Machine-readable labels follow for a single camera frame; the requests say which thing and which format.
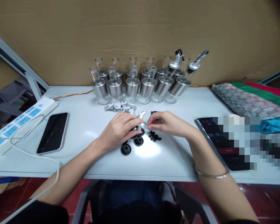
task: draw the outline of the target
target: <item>table surface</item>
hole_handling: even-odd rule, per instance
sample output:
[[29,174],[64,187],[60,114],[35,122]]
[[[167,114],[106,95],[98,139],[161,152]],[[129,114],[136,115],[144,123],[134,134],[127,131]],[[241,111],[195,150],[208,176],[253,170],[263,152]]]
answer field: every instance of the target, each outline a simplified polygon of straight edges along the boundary
[[[44,94],[54,98],[62,95],[88,92],[90,86],[51,86]],[[232,112],[208,88],[189,87],[176,104],[166,102],[147,105],[136,103],[137,111],[145,111],[147,121],[151,111],[169,110],[181,119],[197,127],[194,120],[201,117],[222,117]],[[104,106],[96,103],[94,93],[66,97],[59,100],[59,106],[50,114],[70,114],[64,147],[58,152],[45,154],[66,164],[86,148],[103,131],[115,116],[115,111],[104,112]],[[49,116],[17,145],[29,153],[36,154]],[[198,181],[188,142],[180,137],[156,131],[161,141],[153,142],[145,129],[144,143],[137,147],[132,139],[128,141],[132,151],[128,156],[120,147],[99,158],[85,174],[88,179],[112,180],[162,180]],[[258,170],[231,172],[238,183],[280,184],[280,170],[257,158]],[[56,171],[56,163],[32,158],[14,148],[0,156],[0,176],[50,177]]]

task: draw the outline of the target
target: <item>white shelf frame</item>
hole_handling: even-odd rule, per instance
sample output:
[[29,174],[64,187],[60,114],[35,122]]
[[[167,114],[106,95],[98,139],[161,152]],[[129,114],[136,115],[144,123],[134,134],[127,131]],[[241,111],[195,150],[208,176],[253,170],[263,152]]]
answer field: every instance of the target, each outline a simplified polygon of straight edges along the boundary
[[20,71],[13,63],[5,58],[1,53],[0,57],[6,61],[11,67],[13,67],[19,74],[24,76],[33,91],[35,98],[39,101],[42,94],[37,83],[39,83],[45,90],[48,90],[50,86],[7,44],[0,38],[0,49],[4,51],[18,66],[20,66],[25,72]]

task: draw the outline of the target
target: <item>person's left hand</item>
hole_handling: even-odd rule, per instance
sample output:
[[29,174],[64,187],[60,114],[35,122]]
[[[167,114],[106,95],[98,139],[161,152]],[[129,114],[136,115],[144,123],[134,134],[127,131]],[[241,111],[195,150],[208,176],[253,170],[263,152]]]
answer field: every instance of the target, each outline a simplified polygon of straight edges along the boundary
[[141,134],[141,131],[130,130],[143,122],[144,120],[136,115],[118,113],[96,139],[98,146],[102,147],[104,152],[116,148],[136,134]]

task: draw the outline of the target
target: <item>black phone screen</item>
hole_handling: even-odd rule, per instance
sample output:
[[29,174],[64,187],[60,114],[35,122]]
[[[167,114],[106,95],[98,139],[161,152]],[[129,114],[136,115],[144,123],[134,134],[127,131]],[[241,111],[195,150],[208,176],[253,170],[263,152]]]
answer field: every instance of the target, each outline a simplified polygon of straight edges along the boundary
[[245,163],[244,155],[239,155],[239,148],[230,144],[212,117],[199,118],[198,121],[230,170],[249,169],[250,164]]
[[36,153],[41,154],[61,148],[67,118],[68,113],[54,114],[50,116]]

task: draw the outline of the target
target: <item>hand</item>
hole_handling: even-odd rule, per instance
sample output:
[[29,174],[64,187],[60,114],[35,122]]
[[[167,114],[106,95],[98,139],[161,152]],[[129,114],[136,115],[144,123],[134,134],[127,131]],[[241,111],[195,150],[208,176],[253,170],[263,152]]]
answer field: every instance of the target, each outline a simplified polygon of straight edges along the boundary
[[102,147],[104,152],[116,148],[136,134],[141,134],[141,131],[130,130],[143,122],[144,120],[138,118],[136,115],[118,113],[96,139],[97,145]]
[[[163,124],[156,124],[161,120],[163,121]],[[197,128],[175,116],[170,111],[153,113],[148,120],[147,128],[161,130],[168,134],[183,138],[189,138],[192,132],[198,131]]]

